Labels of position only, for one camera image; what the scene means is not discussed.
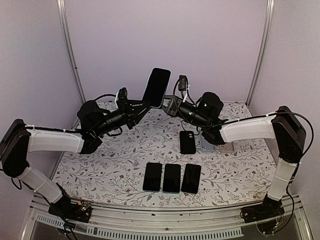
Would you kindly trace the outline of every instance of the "smartphone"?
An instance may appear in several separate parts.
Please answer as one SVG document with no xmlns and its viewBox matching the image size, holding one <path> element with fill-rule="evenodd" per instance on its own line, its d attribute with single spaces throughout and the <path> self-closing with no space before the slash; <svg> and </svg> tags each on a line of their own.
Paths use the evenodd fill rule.
<svg viewBox="0 0 320 240">
<path fill-rule="evenodd" d="M 171 71 L 155 67 L 152 69 L 146 84 L 142 100 L 148 100 L 150 107 L 161 108 L 170 82 Z"/>
<path fill-rule="evenodd" d="M 201 175 L 201 166 L 187 164 L 184 170 L 181 192 L 197 194 Z"/>
<path fill-rule="evenodd" d="M 195 154 L 196 141 L 193 131 L 180 131 L 180 153 L 181 154 Z"/>
<path fill-rule="evenodd" d="M 142 189 L 147 192 L 159 192 L 161 184 L 161 173 L 161 163 L 148 162 L 145 168 Z"/>
<path fill-rule="evenodd" d="M 164 193 L 178 194 L 180 192 L 180 179 L 181 166 L 179 164 L 166 164 L 162 191 Z"/>
</svg>

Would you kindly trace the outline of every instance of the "table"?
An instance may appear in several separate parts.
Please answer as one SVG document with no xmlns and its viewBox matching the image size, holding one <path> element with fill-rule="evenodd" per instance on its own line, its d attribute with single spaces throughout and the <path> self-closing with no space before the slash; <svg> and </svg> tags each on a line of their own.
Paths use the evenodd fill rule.
<svg viewBox="0 0 320 240">
<path fill-rule="evenodd" d="M 111 102 L 101 108 L 115 110 Z M 250 117 L 244 103 L 225 103 L 221 119 Z M 116 137 L 104 137 L 93 154 L 64 153 L 53 180 L 73 198 L 112 205 L 155 208 L 199 208 L 234 205 L 264 198 L 276 164 L 264 139 L 234 142 L 233 153 L 201 152 L 196 136 L 196 154 L 180 154 L 180 118 L 152 109 L 132 130 L 123 127 Z M 183 123 L 186 130 L 195 127 Z M 148 162 L 201 165 L 198 194 L 144 192 Z"/>
</svg>

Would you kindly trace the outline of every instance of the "leaf pattern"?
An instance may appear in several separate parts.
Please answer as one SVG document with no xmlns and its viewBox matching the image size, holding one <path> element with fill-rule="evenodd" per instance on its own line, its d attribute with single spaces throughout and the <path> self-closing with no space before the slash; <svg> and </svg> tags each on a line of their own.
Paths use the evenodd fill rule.
<svg viewBox="0 0 320 240">
<path fill-rule="evenodd" d="M 113 103 L 100 107 L 115 110 Z M 245 104 L 225 103 L 221 119 L 249 117 Z M 184 123 L 186 130 L 196 128 Z M 93 154 L 65 153 L 53 180 L 74 198 L 100 203 L 147 207 L 210 207 L 262 200 L 276 165 L 263 139 L 234 142 L 233 153 L 180 154 L 181 119 L 152 109 L 133 129 L 123 127 L 120 136 L 105 136 Z M 198 194 L 145 192 L 142 189 L 148 162 L 201 165 Z"/>
</svg>

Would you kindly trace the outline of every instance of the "tabletop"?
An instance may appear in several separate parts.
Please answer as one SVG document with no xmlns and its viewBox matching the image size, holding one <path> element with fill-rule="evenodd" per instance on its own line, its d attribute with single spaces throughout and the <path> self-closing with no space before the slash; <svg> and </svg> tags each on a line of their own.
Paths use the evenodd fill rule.
<svg viewBox="0 0 320 240">
<path fill-rule="evenodd" d="M 101 108 L 115 110 L 111 102 Z M 225 103 L 221 119 L 250 117 L 244 103 Z M 276 164 L 264 139 L 234 142 L 234 152 L 202 152 L 199 136 L 196 154 L 180 154 L 180 118 L 151 109 L 133 129 L 120 136 L 105 136 L 93 154 L 65 152 L 53 180 L 73 198 L 98 203 L 157 207 L 210 207 L 262 200 L 273 179 Z M 183 123 L 186 130 L 196 128 Z M 201 165 L 198 194 L 143 191 L 148 162 L 181 165 L 181 182 L 186 164 Z"/>
</svg>

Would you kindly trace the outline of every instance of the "white wall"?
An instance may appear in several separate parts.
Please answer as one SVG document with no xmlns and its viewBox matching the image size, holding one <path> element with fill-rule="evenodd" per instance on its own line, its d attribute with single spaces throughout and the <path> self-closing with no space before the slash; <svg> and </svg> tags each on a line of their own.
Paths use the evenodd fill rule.
<svg viewBox="0 0 320 240">
<path fill-rule="evenodd" d="M 276 1 L 262 72 L 251 107 L 254 114 L 262 114 L 287 105 L 313 124 L 315 141 L 302 159 L 293 187 L 299 193 L 314 239 L 320 237 L 319 13 L 320 4 L 316 0 Z"/>
<path fill-rule="evenodd" d="M 0 139 L 16 118 L 36 126 L 70 128 L 80 100 L 56 1 L 1 1 L 0 22 Z M 39 152 L 27 160 L 48 174 L 56 159 L 57 153 Z M 32 197 L 0 172 L 0 239 L 18 239 Z"/>
<path fill-rule="evenodd" d="M 266 0 L 74 0 L 66 13 L 87 99 L 127 87 L 142 99 L 153 67 L 245 102 L 262 39 Z"/>
</svg>

